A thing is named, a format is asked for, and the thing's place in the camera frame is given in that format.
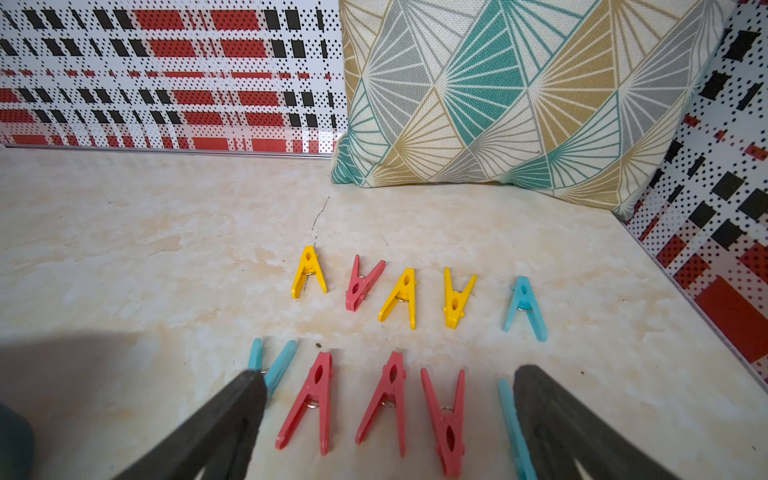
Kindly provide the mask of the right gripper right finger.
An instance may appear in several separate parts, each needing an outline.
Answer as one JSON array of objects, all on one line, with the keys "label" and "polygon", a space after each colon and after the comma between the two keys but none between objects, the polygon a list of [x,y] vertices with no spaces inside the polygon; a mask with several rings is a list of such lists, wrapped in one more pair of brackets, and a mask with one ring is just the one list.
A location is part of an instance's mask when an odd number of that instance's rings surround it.
[{"label": "right gripper right finger", "polygon": [[536,365],[514,375],[513,397],[536,479],[674,479]]}]

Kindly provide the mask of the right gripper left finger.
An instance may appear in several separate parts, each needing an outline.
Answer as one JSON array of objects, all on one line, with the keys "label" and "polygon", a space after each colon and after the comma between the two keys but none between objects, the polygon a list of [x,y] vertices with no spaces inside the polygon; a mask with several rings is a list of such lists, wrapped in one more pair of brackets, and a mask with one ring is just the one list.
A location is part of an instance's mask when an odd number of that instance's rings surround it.
[{"label": "right gripper left finger", "polygon": [[244,370],[119,479],[243,479],[267,402],[261,373]]}]

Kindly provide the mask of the cyan clothespin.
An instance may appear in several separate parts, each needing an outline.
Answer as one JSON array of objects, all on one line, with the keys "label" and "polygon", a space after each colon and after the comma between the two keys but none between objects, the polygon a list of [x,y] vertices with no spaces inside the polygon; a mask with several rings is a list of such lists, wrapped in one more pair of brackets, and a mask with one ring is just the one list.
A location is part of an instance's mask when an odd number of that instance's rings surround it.
[{"label": "cyan clothespin", "polygon": [[519,276],[513,287],[508,314],[502,326],[504,332],[510,330],[518,312],[527,315],[536,339],[539,342],[545,342],[548,339],[547,327],[530,280],[525,276]]},{"label": "cyan clothespin", "polygon": [[534,470],[530,452],[518,419],[512,387],[506,379],[499,379],[497,388],[507,433],[512,447],[512,455],[517,477],[521,480],[537,480],[538,477]]},{"label": "cyan clothespin", "polygon": [[294,358],[297,347],[298,342],[296,340],[288,341],[274,361],[272,367],[268,370],[263,370],[263,341],[260,338],[253,340],[247,368],[262,374],[267,388],[268,398],[271,398],[278,388],[284,374],[286,373]]}]

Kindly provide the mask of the red clothespin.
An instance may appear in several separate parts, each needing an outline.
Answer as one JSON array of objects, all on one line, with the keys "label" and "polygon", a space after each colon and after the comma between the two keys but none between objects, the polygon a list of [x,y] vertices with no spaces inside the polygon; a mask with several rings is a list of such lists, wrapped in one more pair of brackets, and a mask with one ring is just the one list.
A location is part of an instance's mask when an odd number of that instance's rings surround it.
[{"label": "red clothespin", "polygon": [[359,309],[385,268],[386,261],[380,260],[368,275],[361,276],[360,256],[355,256],[349,286],[345,294],[345,307],[348,311],[356,312]]},{"label": "red clothespin", "polygon": [[465,371],[459,371],[454,405],[448,409],[440,406],[428,370],[422,368],[420,375],[443,473],[447,478],[458,478],[461,475],[462,458],[465,454],[463,443]]},{"label": "red clothespin", "polygon": [[404,368],[404,355],[393,351],[388,362],[382,367],[377,387],[366,408],[355,435],[355,443],[360,445],[366,438],[375,416],[381,407],[393,406],[396,411],[398,447],[401,457],[406,456],[406,405],[405,384],[407,372]]},{"label": "red clothespin", "polygon": [[284,449],[290,442],[304,414],[311,406],[319,415],[319,447],[322,456],[331,449],[331,383],[334,376],[333,357],[320,352],[276,437],[275,447]]}]

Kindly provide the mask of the yellow clothespin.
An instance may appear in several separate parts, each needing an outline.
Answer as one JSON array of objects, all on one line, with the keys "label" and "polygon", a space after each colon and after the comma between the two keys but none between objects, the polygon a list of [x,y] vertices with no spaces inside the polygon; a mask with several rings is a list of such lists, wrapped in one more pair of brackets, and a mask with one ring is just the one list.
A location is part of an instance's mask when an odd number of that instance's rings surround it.
[{"label": "yellow clothespin", "polygon": [[378,313],[378,321],[384,322],[392,313],[398,302],[408,305],[410,329],[416,329],[416,272],[413,268],[406,268],[398,279],[396,285],[388,296],[386,302]]},{"label": "yellow clothespin", "polygon": [[298,299],[306,281],[309,277],[315,276],[324,293],[328,293],[327,283],[324,278],[315,248],[306,246],[301,254],[300,262],[291,288],[291,296]]},{"label": "yellow clothespin", "polygon": [[445,315],[445,325],[448,328],[456,329],[460,320],[465,316],[464,309],[468,303],[476,281],[477,276],[473,275],[464,290],[455,290],[452,284],[450,268],[446,267],[444,269],[445,305],[443,312]]}]

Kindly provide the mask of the teal plastic storage tray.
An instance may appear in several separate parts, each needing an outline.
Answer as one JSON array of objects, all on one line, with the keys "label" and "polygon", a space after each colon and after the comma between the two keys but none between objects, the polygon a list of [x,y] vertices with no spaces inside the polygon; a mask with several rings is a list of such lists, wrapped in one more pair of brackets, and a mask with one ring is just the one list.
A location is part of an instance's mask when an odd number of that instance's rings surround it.
[{"label": "teal plastic storage tray", "polygon": [[1,478],[29,479],[35,452],[30,423],[1,404]]}]

